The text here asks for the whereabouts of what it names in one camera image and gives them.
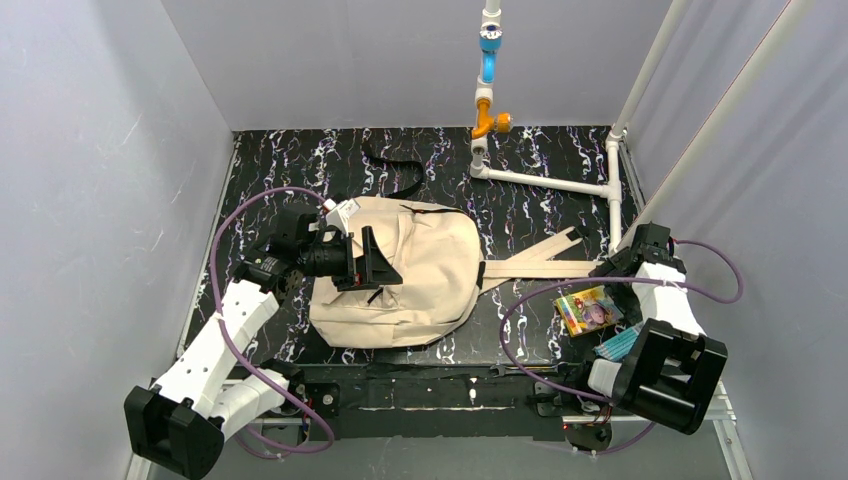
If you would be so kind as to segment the colourful crayon box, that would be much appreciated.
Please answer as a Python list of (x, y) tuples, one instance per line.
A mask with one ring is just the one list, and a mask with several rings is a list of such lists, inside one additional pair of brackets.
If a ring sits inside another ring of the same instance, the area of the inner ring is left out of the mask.
[(554, 305), (570, 337), (618, 324), (624, 314), (602, 286), (558, 298)]

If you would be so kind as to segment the beige canvas backpack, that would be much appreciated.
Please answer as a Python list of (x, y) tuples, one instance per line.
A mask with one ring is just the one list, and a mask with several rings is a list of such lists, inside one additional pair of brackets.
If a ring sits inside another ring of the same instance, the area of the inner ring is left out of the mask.
[(435, 342), (463, 325), (481, 294), (516, 279), (585, 278), (595, 261), (561, 260), (578, 245), (565, 230), (505, 259), (483, 255), (476, 222), (460, 209), (412, 200), (420, 186), (386, 197), (353, 199), (351, 234), (373, 228), (378, 246), (403, 278), (400, 285), (339, 291), (316, 277), (309, 320), (336, 348), (387, 349)]

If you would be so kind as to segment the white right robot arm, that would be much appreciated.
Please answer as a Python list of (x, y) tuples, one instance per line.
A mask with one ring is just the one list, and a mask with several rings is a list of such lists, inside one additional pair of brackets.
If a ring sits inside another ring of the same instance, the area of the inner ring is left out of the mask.
[(597, 352), (587, 385), (623, 410), (693, 434), (728, 351), (695, 319), (674, 244), (669, 228), (642, 224), (630, 246), (595, 269), (603, 299), (626, 328)]

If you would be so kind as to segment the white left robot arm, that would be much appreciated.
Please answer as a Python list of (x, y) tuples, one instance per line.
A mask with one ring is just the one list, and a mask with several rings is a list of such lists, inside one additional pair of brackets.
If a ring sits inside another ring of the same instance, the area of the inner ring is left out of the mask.
[[(270, 409), (307, 405), (289, 390), (287, 374), (257, 368), (242, 353), (304, 277), (327, 277), (339, 291), (400, 285), (372, 227), (348, 223), (354, 200), (328, 200), (322, 215), (291, 210), (234, 272), (221, 309), (190, 347), (148, 388), (133, 388), (124, 410), (135, 454), (187, 479), (202, 479), (225, 442)], [(319, 225), (323, 216), (325, 227)]]

